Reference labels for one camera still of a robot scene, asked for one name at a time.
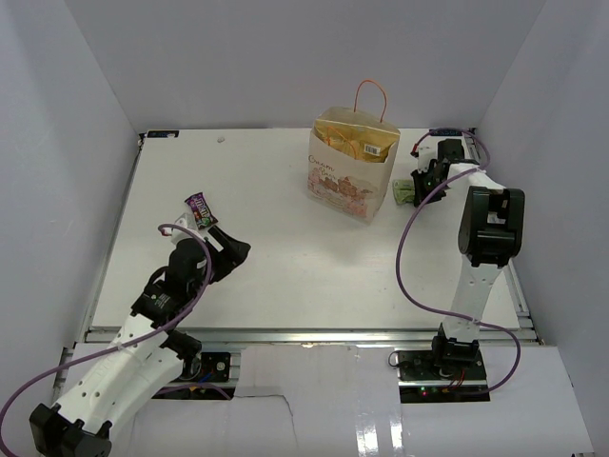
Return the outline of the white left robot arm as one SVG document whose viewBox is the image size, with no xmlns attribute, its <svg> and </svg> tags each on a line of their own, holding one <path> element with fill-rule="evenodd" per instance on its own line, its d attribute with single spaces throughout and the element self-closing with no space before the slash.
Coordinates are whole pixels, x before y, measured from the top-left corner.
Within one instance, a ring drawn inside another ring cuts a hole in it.
<svg viewBox="0 0 609 457">
<path fill-rule="evenodd" d="M 108 348 L 88 356 L 80 381 L 29 417 L 33 442 L 44 456 L 108 456 L 111 439 L 168 383 L 189 380 L 201 368 L 202 344 L 180 331 L 205 289 L 247 258 L 250 244 L 219 228 L 200 235 L 176 224 L 167 264 L 148 278 Z"/>
</svg>

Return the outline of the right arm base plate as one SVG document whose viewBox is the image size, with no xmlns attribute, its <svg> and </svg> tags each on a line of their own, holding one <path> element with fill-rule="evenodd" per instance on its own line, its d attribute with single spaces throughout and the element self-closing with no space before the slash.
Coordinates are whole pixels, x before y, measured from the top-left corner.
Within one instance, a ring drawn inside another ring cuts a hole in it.
<svg viewBox="0 0 609 457">
<path fill-rule="evenodd" d="M 489 402 L 481 352 L 467 367 L 435 364 L 431 349 L 393 350 L 387 358 L 396 370 L 402 405 Z"/>
</svg>

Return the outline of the light green snack pouch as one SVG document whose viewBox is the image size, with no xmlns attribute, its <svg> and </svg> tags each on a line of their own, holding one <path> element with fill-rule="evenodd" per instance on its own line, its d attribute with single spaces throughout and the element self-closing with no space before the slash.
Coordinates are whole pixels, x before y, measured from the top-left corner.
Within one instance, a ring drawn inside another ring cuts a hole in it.
<svg viewBox="0 0 609 457">
<path fill-rule="evenodd" d="M 395 179 L 392 181 L 391 188 L 394 201 L 398 206 L 414 203 L 415 187 L 411 179 Z"/>
</svg>

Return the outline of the cream paper gift bag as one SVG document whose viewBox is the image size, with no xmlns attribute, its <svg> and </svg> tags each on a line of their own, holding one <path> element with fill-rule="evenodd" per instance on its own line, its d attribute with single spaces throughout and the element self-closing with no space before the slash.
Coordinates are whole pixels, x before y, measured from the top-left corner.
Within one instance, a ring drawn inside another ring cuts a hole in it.
<svg viewBox="0 0 609 457">
<path fill-rule="evenodd" d="M 366 84 L 375 86 L 382 95 L 383 108 L 378 114 L 369 113 L 359 107 L 360 93 Z M 374 80 L 364 79 L 358 85 L 354 102 L 350 107 L 331 107 L 318 118 L 350 123 L 364 121 L 375 127 L 399 130 L 385 120 L 387 102 L 388 97 L 384 88 Z M 350 217 L 367 224 L 371 223 L 387 193 L 401 137 L 389 150 L 385 162 L 366 163 L 327 146 L 315 135 L 313 127 L 310 131 L 307 153 L 307 188 L 310 195 Z"/>
</svg>

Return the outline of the brown potato chips bag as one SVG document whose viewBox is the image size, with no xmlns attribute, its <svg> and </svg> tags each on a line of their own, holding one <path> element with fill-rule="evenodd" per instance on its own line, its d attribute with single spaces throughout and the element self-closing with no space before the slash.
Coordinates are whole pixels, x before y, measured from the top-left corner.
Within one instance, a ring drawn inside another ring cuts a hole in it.
<svg viewBox="0 0 609 457">
<path fill-rule="evenodd" d="M 389 150 L 401 137 L 395 128 L 382 128 L 366 124 L 318 118 L 314 123 L 315 135 L 327 146 L 358 161 L 383 163 Z"/>
</svg>

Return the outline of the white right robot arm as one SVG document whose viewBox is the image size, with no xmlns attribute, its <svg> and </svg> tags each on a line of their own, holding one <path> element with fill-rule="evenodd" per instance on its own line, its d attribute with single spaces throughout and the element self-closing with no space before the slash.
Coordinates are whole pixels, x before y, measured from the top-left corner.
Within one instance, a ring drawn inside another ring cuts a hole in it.
<svg viewBox="0 0 609 457">
<path fill-rule="evenodd" d="M 490 292 L 509 261 L 521 250 L 525 195 L 490 179 L 478 163 L 465 157 L 462 140 L 441 140 L 434 152 L 415 151 L 411 173 L 414 206 L 440 201 L 450 188 L 464 196 L 458 249 L 459 283 L 432 341 L 431 371 L 443 380 L 476 364 L 479 334 Z"/>
</svg>

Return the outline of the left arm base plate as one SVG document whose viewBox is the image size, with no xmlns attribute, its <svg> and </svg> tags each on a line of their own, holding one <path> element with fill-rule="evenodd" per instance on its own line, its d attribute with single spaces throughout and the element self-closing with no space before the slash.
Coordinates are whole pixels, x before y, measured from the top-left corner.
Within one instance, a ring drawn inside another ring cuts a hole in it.
<svg viewBox="0 0 609 457">
<path fill-rule="evenodd" d="M 227 382 L 231 366 L 231 354 L 223 351 L 208 351 L 203 344 L 185 334 L 174 331 L 166 346 L 177 353 L 183 367 L 175 382 Z"/>
</svg>

